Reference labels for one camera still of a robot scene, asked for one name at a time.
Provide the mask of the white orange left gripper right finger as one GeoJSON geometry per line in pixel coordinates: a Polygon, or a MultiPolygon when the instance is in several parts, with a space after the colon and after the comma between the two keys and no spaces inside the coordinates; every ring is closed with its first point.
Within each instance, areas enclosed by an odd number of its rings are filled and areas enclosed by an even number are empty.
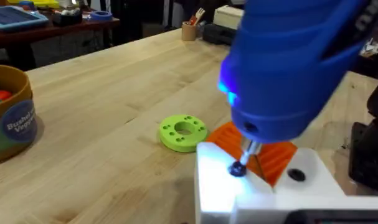
{"type": "Polygon", "coordinates": [[[259,169],[272,192],[285,195],[344,196],[318,153],[291,142],[264,144],[259,169]]]}

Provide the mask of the white orange left gripper left finger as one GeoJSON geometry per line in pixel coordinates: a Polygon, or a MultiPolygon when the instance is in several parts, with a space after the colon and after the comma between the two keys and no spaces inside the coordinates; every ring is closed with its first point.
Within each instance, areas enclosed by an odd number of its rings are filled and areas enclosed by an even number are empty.
{"type": "Polygon", "coordinates": [[[237,196],[272,192],[274,176],[261,168],[261,154],[250,158],[245,176],[229,173],[228,168],[242,155],[241,142],[241,133],[230,121],[197,145],[196,223],[228,223],[237,196]]]}

